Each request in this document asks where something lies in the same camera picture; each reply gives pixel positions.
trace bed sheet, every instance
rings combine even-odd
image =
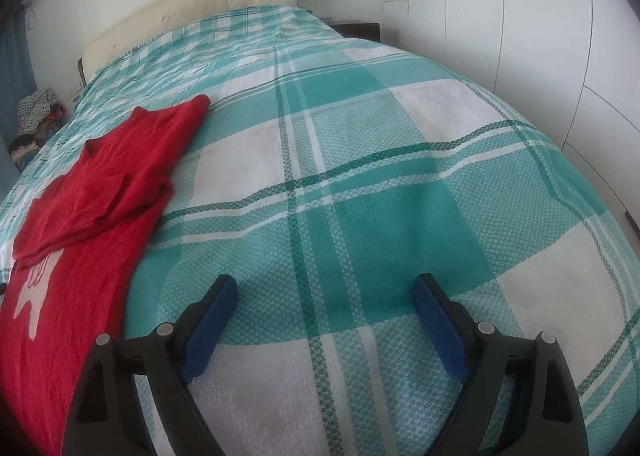
[[[98,71],[0,207],[2,279],[28,205],[85,140],[136,105],[200,93],[212,104],[172,174],[125,329],[177,319],[220,273],[238,281],[238,310],[190,387],[228,454],[424,454],[460,390],[409,300],[427,271],[505,334],[552,331],[590,454],[612,447],[639,408],[640,264],[593,189],[492,93],[299,8],[219,14]]]

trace red sweater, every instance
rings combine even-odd
[[[58,456],[76,381],[96,336],[122,330],[133,271],[173,193],[169,175],[200,125],[201,94],[133,110],[89,140],[33,201],[14,240],[0,308],[0,392],[43,456]]]

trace silver screw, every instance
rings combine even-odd
[[[553,344],[554,342],[556,342],[556,336],[553,333],[549,333],[548,331],[542,331],[540,338],[547,344]]]
[[[108,333],[100,333],[100,335],[95,338],[95,343],[98,344],[98,346],[104,346],[110,340],[111,337]]]
[[[494,325],[491,322],[479,322],[478,323],[478,331],[484,333],[485,335],[491,335],[495,331]]]
[[[171,322],[163,322],[156,328],[156,333],[161,337],[171,335],[172,331],[174,331],[174,325]]]

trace pile of clothes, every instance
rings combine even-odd
[[[64,106],[47,87],[18,102],[18,137],[9,144],[9,154],[22,172],[38,151],[60,129]]]

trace cream headboard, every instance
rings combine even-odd
[[[86,84],[98,69],[138,44],[180,26],[237,8],[295,5],[296,0],[158,0],[119,22],[89,44],[78,60],[82,82]]]

